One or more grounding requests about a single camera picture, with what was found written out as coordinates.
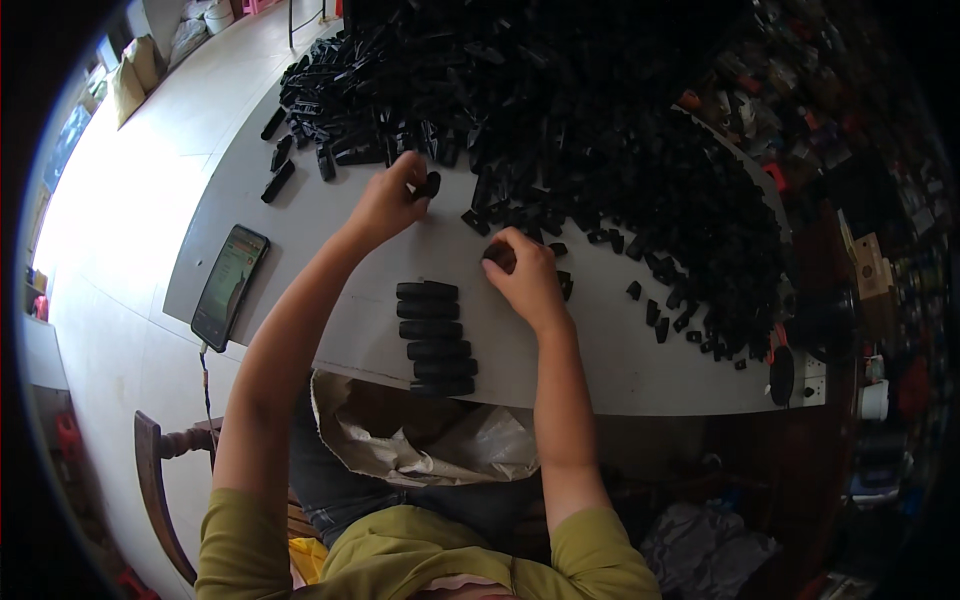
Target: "smartphone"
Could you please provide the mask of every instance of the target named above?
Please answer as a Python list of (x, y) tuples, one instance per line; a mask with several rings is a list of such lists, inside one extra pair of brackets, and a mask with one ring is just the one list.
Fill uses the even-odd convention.
[(237, 311), (269, 248), (270, 240), (259, 233), (239, 225), (230, 231), (190, 322), (190, 329), (213, 350), (227, 349)]

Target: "tiled floor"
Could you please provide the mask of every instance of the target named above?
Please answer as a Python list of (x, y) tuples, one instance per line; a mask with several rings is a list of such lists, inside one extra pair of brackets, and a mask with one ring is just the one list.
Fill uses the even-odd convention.
[[(319, 4), (297, 0), (295, 23)], [(63, 172), (37, 244), (34, 266), (53, 279), (50, 322), (108, 526), (127, 562), (165, 599), (193, 590), (164, 556), (143, 508), (133, 412), (165, 431), (205, 416), (199, 342), (160, 308), (180, 241), (230, 140), (286, 65), (340, 27), (304, 27), (291, 52), (286, 18), (281, 2), (238, 20), (176, 68), (119, 132), (109, 106), (101, 107)], [(244, 350), (207, 355), (214, 416), (224, 413)], [(163, 468), (175, 527), (196, 564), (209, 462), (193, 453)]]

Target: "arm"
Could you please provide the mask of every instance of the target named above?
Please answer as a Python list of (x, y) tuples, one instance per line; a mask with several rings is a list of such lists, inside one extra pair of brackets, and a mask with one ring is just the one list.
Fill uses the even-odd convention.
[(353, 269), (377, 246), (426, 213), (407, 184), (426, 181), (422, 156), (405, 153), (373, 176), (347, 223), (317, 252), (277, 301), (240, 365), (230, 391), (213, 489), (249, 492), (285, 514), (289, 424), (326, 320)]
[(493, 237), (514, 249), (510, 275), (483, 261), (490, 282), (533, 327), (540, 347), (534, 432), (551, 536), (568, 516), (610, 507), (597, 466), (593, 409), (580, 362), (577, 329), (566, 311), (553, 252), (515, 228)]

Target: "dark pants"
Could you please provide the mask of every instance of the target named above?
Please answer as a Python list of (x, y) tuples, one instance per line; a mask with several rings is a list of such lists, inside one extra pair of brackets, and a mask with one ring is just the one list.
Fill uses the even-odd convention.
[(290, 487), (327, 548), (353, 521), (397, 504), (439, 513), (496, 547), (543, 495), (539, 473), (506, 483), (400, 489), (350, 472), (317, 433), (309, 386), (297, 400), (290, 425)]

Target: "hand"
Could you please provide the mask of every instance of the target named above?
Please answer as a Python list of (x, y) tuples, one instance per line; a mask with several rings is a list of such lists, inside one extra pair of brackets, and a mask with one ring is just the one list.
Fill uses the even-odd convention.
[(426, 182), (426, 162), (415, 152), (400, 155), (393, 166), (370, 178), (360, 202), (344, 225), (367, 251), (383, 244), (426, 214), (429, 198), (411, 200), (410, 189)]
[(483, 260), (487, 279), (500, 290), (517, 314), (533, 327), (539, 338), (559, 328), (572, 326), (564, 295), (557, 280), (553, 251), (541, 246), (516, 228), (505, 228), (493, 237), (514, 250), (516, 266), (507, 275), (492, 260)]

